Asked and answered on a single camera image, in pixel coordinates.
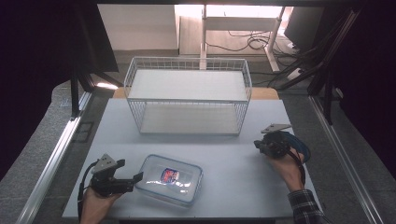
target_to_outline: black curtain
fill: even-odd
[[[334,57],[340,106],[396,177],[396,13],[389,1],[368,1]]]
[[[76,71],[118,72],[95,3],[4,2],[0,3],[0,178],[45,115],[54,87]]]

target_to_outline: white tabletop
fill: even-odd
[[[290,123],[280,100],[250,101],[239,136],[142,135],[126,100],[110,99],[63,217],[78,217],[78,184],[89,164],[105,153],[115,161],[126,160],[115,173],[116,178],[132,178],[149,154],[192,163],[204,170],[202,187],[192,207],[166,203],[135,189],[116,201],[109,218],[292,217],[285,183],[253,144],[262,139],[261,130],[271,123]],[[91,177],[87,176],[86,185]],[[318,202],[308,172],[305,186]]]

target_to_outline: black cable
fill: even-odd
[[[289,53],[285,53],[285,52],[280,48],[280,46],[277,44],[276,41],[275,41],[275,44],[276,44],[276,46],[277,46],[277,48],[278,48],[278,49],[273,49],[273,50],[274,50],[274,53],[275,53],[276,55],[285,56],[285,57],[292,57],[292,58],[299,58],[299,55],[298,55],[298,54],[289,54]]]
[[[260,37],[251,36],[247,40],[247,44],[250,46],[251,49],[264,49],[268,45],[268,40],[269,40],[269,38],[267,38],[266,36],[260,36]],[[258,48],[255,48],[251,45],[251,43],[254,43],[254,42],[259,42],[261,45]]]
[[[312,61],[314,58],[320,56],[320,54],[322,54],[322,51],[326,49],[326,46],[330,39],[332,39],[343,26],[343,21],[347,18],[347,15],[348,10],[344,12],[341,18],[335,23],[335,25],[332,26],[330,32],[327,33],[314,48],[304,53],[301,53],[299,57]]]
[[[271,76],[271,75],[278,75],[279,73],[264,73],[264,72],[249,72],[251,75],[257,74],[257,75],[267,75],[267,76]]]
[[[241,50],[246,49],[246,48],[248,47],[248,45],[246,45],[246,46],[244,46],[244,47],[241,48],[241,49],[226,49],[226,48],[224,48],[224,47],[222,47],[222,46],[208,44],[207,42],[206,42],[206,44],[207,44],[208,46],[210,46],[210,47],[219,48],[219,49],[225,49],[225,50],[235,51],[235,52],[241,51]]]
[[[254,34],[253,34],[253,31],[250,31],[250,35],[232,35],[231,32],[228,31],[228,34],[229,34],[230,36],[235,36],[235,37],[247,37],[247,36],[252,36],[252,35],[262,35],[262,34],[265,34],[265,33],[268,33],[268,31],[265,31],[265,32],[258,32],[258,33],[254,33]]]
[[[258,85],[260,85],[260,84],[262,84],[262,83],[270,82],[270,81],[271,81],[271,80],[264,80],[264,81],[260,81],[260,82],[251,83],[251,85],[252,85],[253,87],[255,87],[255,86],[258,86]]]
[[[273,83],[276,83],[278,80],[280,80],[281,78],[283,78],[283,77],[285,77],[286,75],[288,75],[289,72],[290,72],[292,69],[297,68],[298,66],[301,65],[301,63],[302,63],[301,61],[297,60],[296,62],[292,63],[290,66],[288,66],[287,68],[285,68],[285,69],[282,71],[282,74],[280,74],[279,76],[274,77],[274,78],[267,84],[267,88],[275,86],[275,85],[272,85],[272,84],[273,84]]]
[[[81,215],[82,215],[82,205],[83,205],[83,197],[84,197],[84,184],[85,184],[85,178],[87,178],[88,172],[91,170],[93,166],[96,165],[98,161],[91,163],[91,165],[85,170],[84,176],[82,177],[81,183],[79,183],[79,190],[78,190],[78,200],[77,200],[77,205],[78,205],[78,221],[81,221]]]
[[[291,56],[289,56],[289,55],[279,55],[279,56],[277,56],[277,57],[276,57],[277,63],[280,63],[281,65],[283,65],[283,66],[285,66],[285,67],[291,66],[294,62],[289,63],[289,64],[285,64],[285,63],[282,63],[282,62],[280,61],[281,58],[294,58],[294,59],[296,59],[295,57],[291,57]]]

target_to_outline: black strap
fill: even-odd
[[[301,182],[303,182],[303,185],[305,185],[305,169],[303,167],[303,163],[301,162],[300,158],[296,157],[296,155],[294,155],[294,153],[292,153],[290,150],[288,150],[288,154],[294,158],[298,168],[300,169],[300,173],[301,173]]]
[[[78,197],[77,197],[78,222],[81,221],[81,215],[82,215],[85,178],[87,177],[87,174],[91,170],[91,168],[96,165],[96,163],[97,163],[97,161],[91,163],[91,165],[87,168],[87,170],[85,170],[84,176],[82,177],[81,183],[79,184]]]

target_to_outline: wire rack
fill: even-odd
[[[124,90],[141,133],[238,135],[251,80],[243,59],[134,57]]]

